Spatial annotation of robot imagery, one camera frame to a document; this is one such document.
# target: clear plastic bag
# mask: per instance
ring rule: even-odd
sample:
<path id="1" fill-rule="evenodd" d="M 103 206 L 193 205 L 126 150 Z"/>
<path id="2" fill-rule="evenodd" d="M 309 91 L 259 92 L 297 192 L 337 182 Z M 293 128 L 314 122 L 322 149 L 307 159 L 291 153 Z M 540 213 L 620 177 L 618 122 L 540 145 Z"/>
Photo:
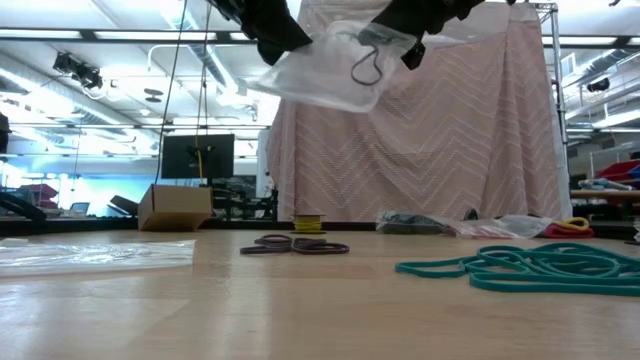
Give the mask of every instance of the clear plastic bag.
<path id="1" fill-rule="evenodd" d="M 506 215 L 499 219 L 458 221 L 411 212 L 385 211 L 378 216 L 376 230 L 384 234 L 447 234 L 461 238 L 530 239 L 552 223 L 549 218 Z"/>
<path id="2" fill-rule="evenodd" d="M 195 240 L 102 245 L 0 247 L 0 277 L 185 266 Z"/>
<path id="3" fill-rule="evenodd" d="M 450 232 L 450 229 L 428 216 L 412 212 L 384 211 L 378 215 L 376 231 L 396 235 L 437 235 Z"/>
<path id="4" fill-rule="evenodd" d="M 402 55 L 417 41 L 382 25 L 346 20 L 310 37 L 311 45 L 289 53 L 247 86 L 312 105 L 368 112 L 389 85 Z"/>
<path id="5" fill-rule="evenodd" d="M 457 237 L 530 239 L 549 227 L 553 220 L 526 215 L 506 215 L 499 219 L 456 221 L 438 216 L 432 220 L 449 227 Z"/>

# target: hanging cable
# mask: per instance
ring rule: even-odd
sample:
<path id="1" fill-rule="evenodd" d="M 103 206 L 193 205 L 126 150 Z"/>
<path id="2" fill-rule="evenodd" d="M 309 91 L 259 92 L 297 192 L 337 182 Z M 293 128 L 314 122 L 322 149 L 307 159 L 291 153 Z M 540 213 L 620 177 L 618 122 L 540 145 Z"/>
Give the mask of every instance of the hanging cable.
<path id="1" fill-rule="evenodd" d="M 171 100 L 171 90 L 173 90 L 173 80 L 176 77 L 176 68 L 178 65 L 178 55 L 180 54 L 180 44 L 182 43 L 182 33 L 184 31 L 184 20 L 187 15 L 187 3 L 188 0 L 184 0 L 184 7 L 182 8 L 182 19 L 180 20 L 180 31 L 178 32 L 178 42 L 176 43 L 176 55 L 173 59 L 173 69 L 171 70 L 171 80 L 169 82 L 169 91 L 167 92 L 167 102 L 164 105 L 164 113 L 162 115 L 162 126 L 160 126 L 160 140 L 158 141 L 158 166 L 156 168 L 156 180 L 154 184 L 158 183 L 158 177 L 160 177 L 160 162 L 162 157 L 162 139 L 164 137 L 164 126 L 167 124 L 167 113 L 169 112 L 169 101 Z"/>
<path id="2" fill-rule="evenodd" d="M 206 20 L 206 28 L 205 28 L 205 35 L 204 35 L 204 47 L 203 47 L 203 54 L 207 53 L 207 46 L 209 45 L 208 43 L 208 39 L 209 39 L 209 20 L 211 19 L 211 10 L 212 10 L 212 6 L 211 4 L 209 4 L 207 6 L 207 20 Z M 202 72 L 200 74 L 200 94 L 198 95 L 198 118 L 197 118 L 197 123 L 196 123 L 196 136 L 195 136 L 195 143 L 196 143 L 196 154 L 198 155 L 198 172 L 200 174 L 200 183 L 202 183 L 202 180 L 204 179 L 203 176 L 203 171 L 202 171 L 202 152 L 200 151 L 200 147 L 198 144 L 198 135 L 200 132 L 200 114 L 202 111 L 202 90 L 204 89 L 204 115 L 205 118 L 208 119 L 209 118 L 209 109 L 207 108 L 207 62 L 205 59 L 201 59 L 202 61 Z"/>
<path id="3" fill-rule="evenodd" d="M 85 111 L 85 101 L 86 99 L 84 98 L 84 96 L 81 99 L 81 111 L 84 112 Z M 78 129 L 78 144 L 76 146 L 76 159 L 75 162 L 73 164 L 73 179 L 71 182 L 71 192 L 75 193 L 76 191 L 76 180 L 78 179 L 78 158 L 80 157 L 80 142 L 82 141 L 82 125 L 84 125 L 84 116 L 80 118 L 80 129 Z"/>
<path id="4" fill-rule="evenodd" d="M 89 92 L 89 90 L 87 90 L 86 88 L 82 88 L 82 92 L 91 100 L 100 100 L 100 99 L 104 98 L 105 96 L 107 96 L 106 92 L 104 94 L 100 94 L 100 95 L 92 95 Z"/>

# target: black cloth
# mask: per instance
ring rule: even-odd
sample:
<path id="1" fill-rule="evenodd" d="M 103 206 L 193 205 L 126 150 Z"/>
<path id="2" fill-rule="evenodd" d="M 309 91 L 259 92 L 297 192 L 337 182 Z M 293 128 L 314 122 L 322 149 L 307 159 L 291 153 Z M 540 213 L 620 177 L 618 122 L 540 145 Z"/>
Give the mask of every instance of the black cloth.
<path id="1" fill-rule="evenodd" d="M 9 133 L 0 131 L 0 154 L 6 154 L 8 146 L 9 146 Z"/>
<path id="2" fill-rule="evenodd" d="M 0 112 L 0 132 L 9 133 L 9 118 Z"/>

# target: red object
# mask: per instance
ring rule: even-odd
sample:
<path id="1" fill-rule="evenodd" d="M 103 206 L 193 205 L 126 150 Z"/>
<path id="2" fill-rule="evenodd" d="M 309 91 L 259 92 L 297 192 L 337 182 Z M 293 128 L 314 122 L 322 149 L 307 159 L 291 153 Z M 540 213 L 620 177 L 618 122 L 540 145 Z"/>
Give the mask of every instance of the red object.
<path id="1" fill-rule="evenodd" d="M 631 175 L 631 170 L 640 166 L 640 160 L 631 160 L 616 163 L 596 174 L 596 178 L 605 178 L 611 181 L 629 185 L 635 179 Z"/>
<path id="2" fill-rule="evenodd" d="M 586 239 L 593 237 L 593 230 L 573 230 L 552 224 L 544 231 L 544 236 L 551 239 Z"/>
<path id="3" fill-rule="evenodd" d="M 51 201 L 58 195 L 58 192 L 47 184 L 42 185 L 22 185 L 20 189 L 29 189 L 33 194 L 36 206 L 44 209 L 57 209 L 58 204 Z"/>

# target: metal pole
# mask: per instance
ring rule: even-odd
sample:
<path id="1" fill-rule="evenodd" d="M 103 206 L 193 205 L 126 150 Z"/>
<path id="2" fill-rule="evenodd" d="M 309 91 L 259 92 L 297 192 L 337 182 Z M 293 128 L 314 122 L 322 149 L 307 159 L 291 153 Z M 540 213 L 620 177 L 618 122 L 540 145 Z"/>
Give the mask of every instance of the metal pole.
<path id="1" fill-rule="evenodd" d="M 593 166 L 593 153 L 589 153 L 589 164 L 591 164 L 591 179 L 594 179 L 596 177 L 596 173 Z"/>
<path id="2" fill-rule="evenodd" d="M 569 159 L 567 158 L 568 138 L 567 122 L 565 120 L 564 93 L 562 89 L 562 64 L 560 63 L 560 30 L 558 29 L 558 4 L 551 7 L 551 34 L 553 35 L 553 59 L 556 75 L 556 109 L 560 122 L 560 135 L 562 136 L 562 146 L 564 147 L 564 159 L 569 170 Z"/>

